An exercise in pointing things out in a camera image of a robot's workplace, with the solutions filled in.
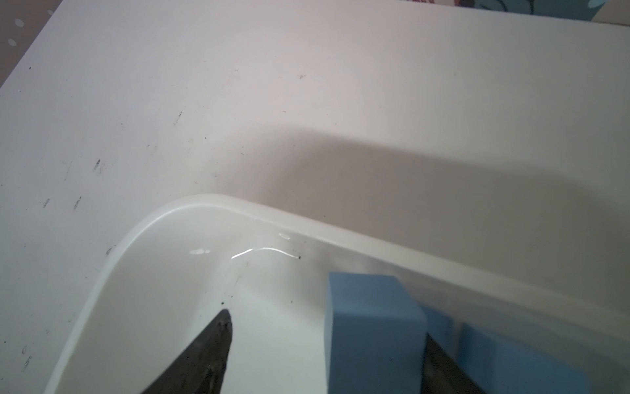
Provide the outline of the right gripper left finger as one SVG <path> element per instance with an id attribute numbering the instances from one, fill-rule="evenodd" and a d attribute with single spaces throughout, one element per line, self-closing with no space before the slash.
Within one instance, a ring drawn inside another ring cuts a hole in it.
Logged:
<path id="1" fill-rule="evenodd" d="M 219 394 L 232 336 L 231 314 L 223 309 L 143 394 Z"/>

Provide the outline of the long blue block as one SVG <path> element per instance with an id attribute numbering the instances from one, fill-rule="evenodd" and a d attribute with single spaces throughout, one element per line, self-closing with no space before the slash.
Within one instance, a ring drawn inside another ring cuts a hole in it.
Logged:
<path id="1" fill-rule="evenodd" d="M 583 372 L 529 346 L 463 324 L 457 363 L 486 393 L 589 393 Z"/>

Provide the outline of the blue cube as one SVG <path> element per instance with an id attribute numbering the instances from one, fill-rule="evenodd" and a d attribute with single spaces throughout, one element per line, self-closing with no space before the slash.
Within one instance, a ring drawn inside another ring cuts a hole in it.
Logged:
<path id="1" fill-rule="evenodd" d="M 331 273 L 324 318 L 329 393 L 419 393 L 428 320 L 393 276 Z"/>

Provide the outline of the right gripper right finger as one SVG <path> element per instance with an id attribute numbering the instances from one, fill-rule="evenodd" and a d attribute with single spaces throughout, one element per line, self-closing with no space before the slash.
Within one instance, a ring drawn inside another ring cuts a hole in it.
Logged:
<path id="1" fill-rule="evenodd" d="M 421 393 L 484 394 L 485 392 L 428 334 L 423 356 Z"/>

